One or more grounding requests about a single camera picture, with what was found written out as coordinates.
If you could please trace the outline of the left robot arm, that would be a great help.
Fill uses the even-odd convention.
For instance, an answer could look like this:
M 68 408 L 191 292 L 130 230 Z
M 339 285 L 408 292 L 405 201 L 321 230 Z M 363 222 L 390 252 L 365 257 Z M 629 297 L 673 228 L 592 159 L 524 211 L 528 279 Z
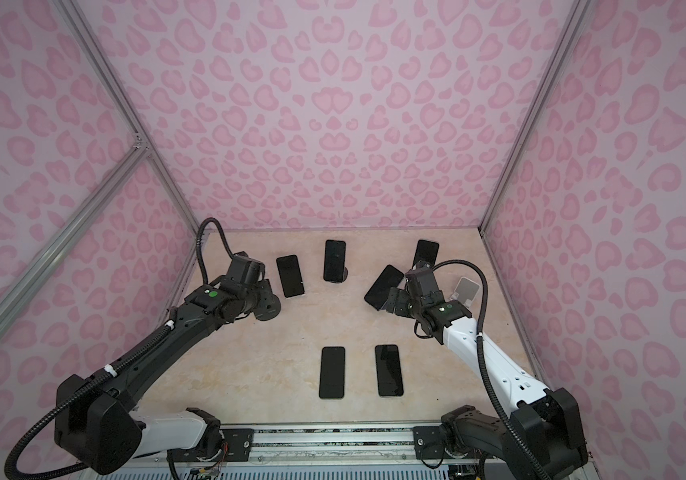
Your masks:
M 202 285 L 171 310 L 168 321 L 126 354 L 90 377 L 73 375 L 57 390 L 72 403 L 55 419 L 55 443 L 85 468 L 105 475 L 129 460 L 188 450 L 200 460 L 221 456 L 221 423 L 188 407 L 172 417 L 137 417 L 132 411 L 149 388 L 197 343 L 243 316 L 261 321 L 281 310 L 269 280 L 254 285 Z

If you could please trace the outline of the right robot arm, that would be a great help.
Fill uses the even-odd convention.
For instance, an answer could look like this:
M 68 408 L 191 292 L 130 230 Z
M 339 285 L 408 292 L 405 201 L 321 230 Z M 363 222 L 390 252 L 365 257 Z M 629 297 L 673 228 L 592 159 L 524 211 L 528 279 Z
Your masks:
M 392 288 L 384 309 L 412 318 L 482 381 L 495 413 L 470 405 L 441 417 L 439 438 L 453 455 L 484 454 L 505 462 L 516 479 L 565 479 L 588 461 L 577 400 L 521 368 L 480 331 L 466 306 L 440 291 L 412 296 Z

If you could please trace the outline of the grey round stand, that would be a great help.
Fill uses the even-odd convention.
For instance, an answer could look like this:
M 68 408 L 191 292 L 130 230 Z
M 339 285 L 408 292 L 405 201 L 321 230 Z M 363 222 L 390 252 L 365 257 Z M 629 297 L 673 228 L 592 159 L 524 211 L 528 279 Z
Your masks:
M 274 294 L 263 295 L 255 309 L 253 315 L 258 321 L 270 321 L 276 318 L 281 312 L 281 301 Z

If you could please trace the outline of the teal phone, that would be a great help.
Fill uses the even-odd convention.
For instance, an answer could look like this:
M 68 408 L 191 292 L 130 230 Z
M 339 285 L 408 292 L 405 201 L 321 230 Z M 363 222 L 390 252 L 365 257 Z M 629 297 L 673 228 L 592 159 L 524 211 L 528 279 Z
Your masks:
M 404 394 L 398 346 L 381 344 L 374 349 L 378 394 L 381 397 L 400 397 Z
M 345 394 L 346 352 L 342 346 L 326 346 L 321 351 L 318 395 L 320 399 L 342 399 Z

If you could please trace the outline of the white folding phone stand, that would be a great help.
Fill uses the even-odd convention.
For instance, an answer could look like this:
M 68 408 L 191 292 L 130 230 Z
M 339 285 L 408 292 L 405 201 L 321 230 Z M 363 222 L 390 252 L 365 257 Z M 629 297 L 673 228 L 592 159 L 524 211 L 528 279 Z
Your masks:
M 481 285 L 479 283 L 467 277 L 461 277 L 450 295 L 450 299 L 470 308 L 480 291 Z

